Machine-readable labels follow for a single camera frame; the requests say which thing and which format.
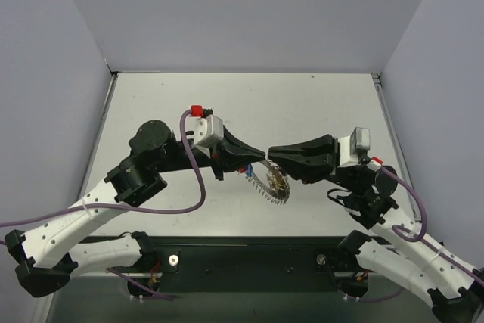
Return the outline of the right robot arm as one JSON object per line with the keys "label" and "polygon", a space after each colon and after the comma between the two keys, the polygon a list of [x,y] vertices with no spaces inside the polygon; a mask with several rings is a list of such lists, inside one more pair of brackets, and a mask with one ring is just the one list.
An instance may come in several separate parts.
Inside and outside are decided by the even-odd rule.
{"label": "right robot arm", "polygon": [[273,146],[268,158],[292,179],[341,187],[345,211],[367,234],[352,231],[340,248],[366,270],[388,278],[424,301],[440,322],[475,322],[483,313],[483,270],[463,261],[427,233],[427,215],[416,222],[392,198],[398,186],[415,192],[391,166],[369,157],[370,132],[324,135]]}

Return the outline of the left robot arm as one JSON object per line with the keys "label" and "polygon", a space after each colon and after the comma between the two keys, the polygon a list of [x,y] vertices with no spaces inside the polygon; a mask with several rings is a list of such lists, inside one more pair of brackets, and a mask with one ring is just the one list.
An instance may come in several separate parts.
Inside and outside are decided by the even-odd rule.
{"label": "left robot arm", "polygon": [[263,161],[265,154],[235,138],[216,116],[196,118],[197,130],[181,139],[160,120],[140,126],[130,154],[69,209],[42,218],[29,231],[13,230],[5,244],[17,262],[20,286],[32,297],[60,290],[74,277],[111,268],[158,271],[163,261],[149,236],[129,232],[113,240],[85,243],[92,232],[123,213],[147,213],[142,204],[166,188],[162,173],[209,167],[216,179]]}

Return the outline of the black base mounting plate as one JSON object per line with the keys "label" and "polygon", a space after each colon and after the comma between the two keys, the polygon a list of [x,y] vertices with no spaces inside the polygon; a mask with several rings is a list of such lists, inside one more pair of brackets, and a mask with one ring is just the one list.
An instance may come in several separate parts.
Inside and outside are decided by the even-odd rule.
{"label": "black base mounting plate", "polygon": [[142,268],[116,267],[160,293],[322,293],[362,272],[341,237],[160,237]]}

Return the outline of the metal keyring disc with rings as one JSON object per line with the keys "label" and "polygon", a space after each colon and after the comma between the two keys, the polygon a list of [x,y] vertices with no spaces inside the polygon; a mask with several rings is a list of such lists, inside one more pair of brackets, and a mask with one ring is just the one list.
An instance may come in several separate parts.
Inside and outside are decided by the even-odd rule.
{"label": "metal keyring disc with rings", "polygon": [[270,160],[258,162],[263,166],[261,173],[254,168],[254,164],[247,166],[246,180],[256,191],[269,202],[283,206],[290,198],[290,184],[280,168]]}

